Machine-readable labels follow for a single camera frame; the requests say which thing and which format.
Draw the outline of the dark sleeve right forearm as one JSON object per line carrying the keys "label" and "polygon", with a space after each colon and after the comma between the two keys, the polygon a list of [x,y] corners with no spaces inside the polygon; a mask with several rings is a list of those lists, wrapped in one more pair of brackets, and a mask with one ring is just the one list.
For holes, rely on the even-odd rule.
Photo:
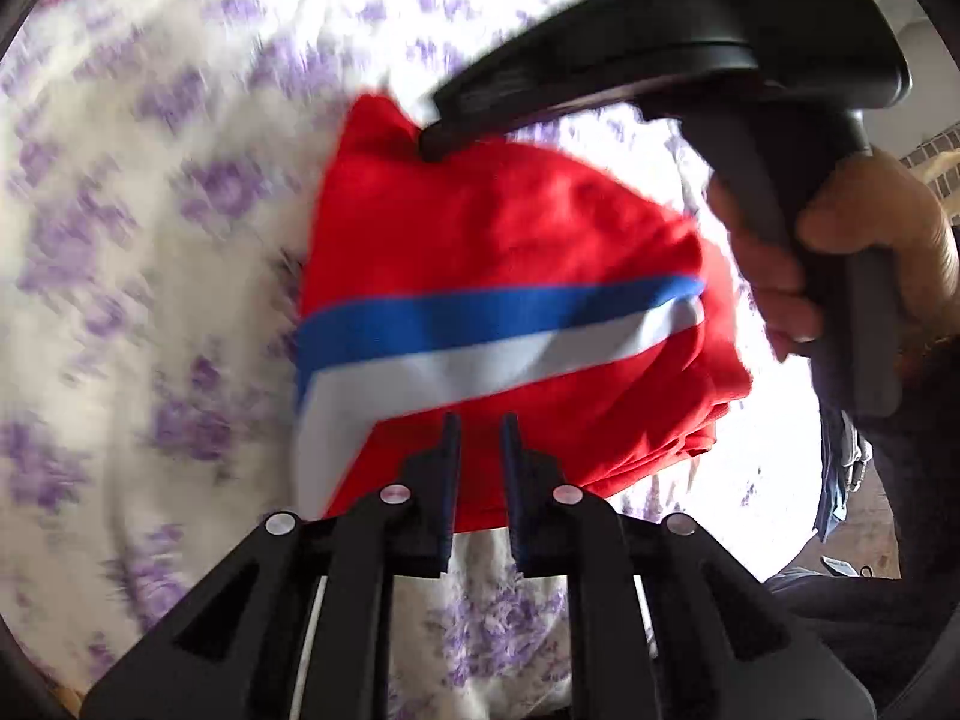
{"label": "dark sleeve right forearm", "polygon": [[766,588],[822,639],[884,718],[958,715],[958,343],[938,344],[898,410],[857,430],[892,511],[897,578],[778,575]]}

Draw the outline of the person's right hand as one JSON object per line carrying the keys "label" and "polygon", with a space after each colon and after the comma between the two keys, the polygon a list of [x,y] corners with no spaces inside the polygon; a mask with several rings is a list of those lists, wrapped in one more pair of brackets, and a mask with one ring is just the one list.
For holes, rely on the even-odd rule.
{"label": "person's right hand", "polygon": [[[729,232],[773,355],[780,361],[799,356],[802,346],[825,330],[799,260],[748,231],[739,200],[721,176],[709,181],[708,205]],[[957,239],[934,193],[890,154],[844,160],[800,213],[796,236],[816,254],[853,255],[874,247],[892,252],[907,343],[957,335]]]}

